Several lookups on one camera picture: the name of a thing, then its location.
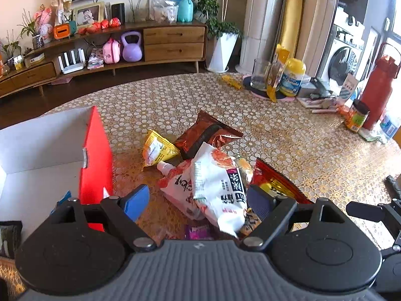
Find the white red snack packet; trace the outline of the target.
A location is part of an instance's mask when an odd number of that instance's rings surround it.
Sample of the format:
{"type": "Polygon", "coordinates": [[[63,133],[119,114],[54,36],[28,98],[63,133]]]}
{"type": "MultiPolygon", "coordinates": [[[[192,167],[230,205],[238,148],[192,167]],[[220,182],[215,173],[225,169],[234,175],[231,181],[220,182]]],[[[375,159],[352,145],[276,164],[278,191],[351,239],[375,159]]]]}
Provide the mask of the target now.
{"type": "Polygon", "coordinates": [[[203,215],[221,232],[237,237],[245,224],[247,197],[234,159],[204,142],[190,173],[193,199],[203,215]]]}

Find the blue snack packet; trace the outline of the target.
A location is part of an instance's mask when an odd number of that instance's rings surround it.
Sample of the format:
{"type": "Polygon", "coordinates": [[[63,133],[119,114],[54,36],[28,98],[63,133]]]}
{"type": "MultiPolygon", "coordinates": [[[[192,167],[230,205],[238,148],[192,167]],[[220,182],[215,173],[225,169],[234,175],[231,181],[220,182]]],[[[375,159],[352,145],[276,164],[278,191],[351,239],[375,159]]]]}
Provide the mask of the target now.
{"type": "Polygon", "coordinates": [[[63,195],[63,197],[62,197],[60,200],[58,200],[58,201],[56,202],[56,205],[55,205],[54,208],[51,210],[50,214],[53,214],[53,213],[55,212],[55,210],[56,210],[62,203],[66,202],[68,199],[70,199],[70,197],[71,197],[71,191],[69,190],[69,191],[67,191],[67,192],[63,195]]]}

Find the brown foil snack packet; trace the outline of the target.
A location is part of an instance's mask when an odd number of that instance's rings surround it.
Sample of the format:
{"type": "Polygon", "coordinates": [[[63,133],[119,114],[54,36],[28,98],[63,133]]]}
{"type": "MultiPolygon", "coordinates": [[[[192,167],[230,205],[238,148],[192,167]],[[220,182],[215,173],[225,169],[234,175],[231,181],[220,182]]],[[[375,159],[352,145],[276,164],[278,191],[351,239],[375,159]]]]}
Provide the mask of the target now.
{"type": "Polygon", "coordinates": [[[243,133],[199,111],[195,123],[173,143],[184,160],[194,158],[203,143],[221,148],[243,137],[243,133]]]}

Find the red yellow snack packet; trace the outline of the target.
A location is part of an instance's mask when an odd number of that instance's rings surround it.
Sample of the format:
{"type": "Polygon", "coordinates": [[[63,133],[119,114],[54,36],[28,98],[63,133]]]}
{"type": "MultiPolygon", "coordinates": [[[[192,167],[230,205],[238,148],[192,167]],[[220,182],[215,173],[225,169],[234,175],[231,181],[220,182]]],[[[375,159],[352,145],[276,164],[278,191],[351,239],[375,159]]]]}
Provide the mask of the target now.
{"type": "Polygon", "coordinates": [[[251,185],[256,185],[265,193],[271,196],[283,195],[293,198],[299,204],[312,204],[301,190],[284,174],[276,171],[271,165],[262,160],[256,159],[251,185]]]}

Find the red white cardboard box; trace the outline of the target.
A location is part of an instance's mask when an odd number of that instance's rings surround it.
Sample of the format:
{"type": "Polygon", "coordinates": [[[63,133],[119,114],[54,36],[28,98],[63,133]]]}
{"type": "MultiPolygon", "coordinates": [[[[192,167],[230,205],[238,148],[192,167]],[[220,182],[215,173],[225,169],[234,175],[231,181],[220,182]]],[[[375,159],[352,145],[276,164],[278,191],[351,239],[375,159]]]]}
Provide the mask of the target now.
{"type": "Polygon", "coordinates": [[[26,240],[70,192],[81,204],[113,195],[112,151],[95,106],[1,130],[1,221],[21,221],[26,240]]]}

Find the yellow label jar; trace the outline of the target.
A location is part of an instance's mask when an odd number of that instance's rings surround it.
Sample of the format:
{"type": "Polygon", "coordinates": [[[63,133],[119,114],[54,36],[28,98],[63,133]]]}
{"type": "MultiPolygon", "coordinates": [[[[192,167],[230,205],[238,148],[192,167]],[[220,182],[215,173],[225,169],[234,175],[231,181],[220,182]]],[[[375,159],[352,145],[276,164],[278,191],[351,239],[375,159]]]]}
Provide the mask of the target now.
{"type": "Polygon", "coordinates": [[[352,132],[358,132],[369,113],[369,107],[359,99],[355,99],[346,115],[345,126],[352,132]]]}

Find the red thermos bottle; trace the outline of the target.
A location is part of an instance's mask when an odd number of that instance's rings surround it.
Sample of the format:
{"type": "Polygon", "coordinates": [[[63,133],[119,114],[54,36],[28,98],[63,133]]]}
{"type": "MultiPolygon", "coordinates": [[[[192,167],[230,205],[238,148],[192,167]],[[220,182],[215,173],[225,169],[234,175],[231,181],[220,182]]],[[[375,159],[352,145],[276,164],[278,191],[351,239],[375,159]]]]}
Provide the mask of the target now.
{"type": "Polygon", "coordinates": [[[390,55],[384,54],[385,46],[391,46],[400,54],[391,44],[383,42],[380,46],[374,69],[369,75],[360,99],[370,110],[363,124],[363,128],[367,130],[372,130],[381,117],[392,93],[392,81],[397,78],[400,71],[400,64],[396,64],[395,59],[390,55]]]}

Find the yellow lid wipes canister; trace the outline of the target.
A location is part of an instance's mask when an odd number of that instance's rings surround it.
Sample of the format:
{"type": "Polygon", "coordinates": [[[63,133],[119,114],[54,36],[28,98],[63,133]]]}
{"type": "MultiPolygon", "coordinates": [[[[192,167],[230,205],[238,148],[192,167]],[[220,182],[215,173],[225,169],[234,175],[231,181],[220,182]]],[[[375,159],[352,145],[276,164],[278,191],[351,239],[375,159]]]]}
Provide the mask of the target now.
{"type": "Polygon", "coordinates": [[[297,58],[289,58],[284,67],[279,83],[279,91],[287,97],[295,97],[305,76],[307,67],[297,58]]]}

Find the white router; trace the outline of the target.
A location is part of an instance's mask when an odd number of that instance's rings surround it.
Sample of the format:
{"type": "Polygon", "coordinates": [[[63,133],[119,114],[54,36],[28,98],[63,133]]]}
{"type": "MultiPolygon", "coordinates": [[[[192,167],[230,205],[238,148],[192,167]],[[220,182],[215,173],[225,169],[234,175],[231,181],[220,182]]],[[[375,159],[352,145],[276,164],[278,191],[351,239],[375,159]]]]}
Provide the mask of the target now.
{"type": "Polygon", "coordinates": [[[63,75],[81,71],[86,67],[86,57],[82,48],[58,55],[58,64],[63,75]]]}

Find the purple kettlebell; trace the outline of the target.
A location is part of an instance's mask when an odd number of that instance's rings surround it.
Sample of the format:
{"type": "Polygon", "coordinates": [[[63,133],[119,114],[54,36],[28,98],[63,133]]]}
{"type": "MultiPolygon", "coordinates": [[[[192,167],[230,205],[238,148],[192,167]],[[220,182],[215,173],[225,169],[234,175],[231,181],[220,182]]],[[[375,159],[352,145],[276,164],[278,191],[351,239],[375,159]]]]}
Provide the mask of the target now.
{"type": "Polygon", "coordinates": [[[122,34],[121,41],[123,45],[122,56],[126,62],[138,62],[142,59],[143,52],[141,49],[141,34],[137,31],[130,31],[122,34]],[[127,37],[136,36],[138,38],[137,43],[128,43],[127,37]]]}

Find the washing machine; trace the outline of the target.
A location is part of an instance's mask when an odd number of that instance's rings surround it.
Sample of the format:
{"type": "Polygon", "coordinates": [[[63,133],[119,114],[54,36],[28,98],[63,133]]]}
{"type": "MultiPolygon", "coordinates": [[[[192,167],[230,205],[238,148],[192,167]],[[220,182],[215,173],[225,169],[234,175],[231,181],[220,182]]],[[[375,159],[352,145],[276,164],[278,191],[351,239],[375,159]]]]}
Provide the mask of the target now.
{"type": "Polygon", "coordinates": [[[330,85],[343,85],[346,76],[355,75],[362,55],[364,25],[337,7],[317,77],[330,85]]]}

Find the wooden tv cabinet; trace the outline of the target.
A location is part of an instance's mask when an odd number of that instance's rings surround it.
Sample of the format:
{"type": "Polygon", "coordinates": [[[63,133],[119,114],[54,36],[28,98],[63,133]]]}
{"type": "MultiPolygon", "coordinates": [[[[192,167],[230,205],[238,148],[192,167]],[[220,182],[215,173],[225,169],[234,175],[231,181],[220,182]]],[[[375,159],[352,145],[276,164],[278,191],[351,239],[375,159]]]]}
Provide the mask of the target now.
{"type": "Polygon", "coordinates": [[[1,96],[98,71],[172,62],[199,64],[206,49],[207,26],[197,20],[126,23],[76,34],[29,52],[28,67],[1,77],[1,96]]]}

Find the clear plastic bag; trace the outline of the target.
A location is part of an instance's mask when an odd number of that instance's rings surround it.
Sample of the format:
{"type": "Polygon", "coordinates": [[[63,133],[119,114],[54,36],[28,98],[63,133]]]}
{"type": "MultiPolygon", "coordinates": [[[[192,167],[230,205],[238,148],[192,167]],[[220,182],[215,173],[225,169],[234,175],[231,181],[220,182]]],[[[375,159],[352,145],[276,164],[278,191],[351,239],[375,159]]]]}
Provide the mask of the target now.
{"type": "Polygon", "coordinates": [[[179,6],[171,0],[149,0],[149,19],[157,23],[176,23],[179,6]]]}

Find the teal spray bottle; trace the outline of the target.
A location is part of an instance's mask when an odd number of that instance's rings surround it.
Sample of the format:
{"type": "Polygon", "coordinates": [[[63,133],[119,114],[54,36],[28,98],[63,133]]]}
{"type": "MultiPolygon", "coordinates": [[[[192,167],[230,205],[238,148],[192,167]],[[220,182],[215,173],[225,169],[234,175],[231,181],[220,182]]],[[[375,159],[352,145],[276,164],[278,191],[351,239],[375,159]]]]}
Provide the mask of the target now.
{"type": "Polygon", "coordinates": [[[179,23],[191,23],[194,15],[192,0],[181,0],[178,5],[177,21],[179,23]]]}

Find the pink plush toy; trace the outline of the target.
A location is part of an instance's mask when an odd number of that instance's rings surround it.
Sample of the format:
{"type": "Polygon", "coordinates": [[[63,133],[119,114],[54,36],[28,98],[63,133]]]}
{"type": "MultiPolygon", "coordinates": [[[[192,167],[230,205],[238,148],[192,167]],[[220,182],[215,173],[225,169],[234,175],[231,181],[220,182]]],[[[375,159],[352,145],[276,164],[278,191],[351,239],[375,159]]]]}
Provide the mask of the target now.
{"type": "Polygon", "coordinates": [[[34,15],[35,30],[44,43],[50,43],[53,38],[52,9],[41,4],[34,15]]]}

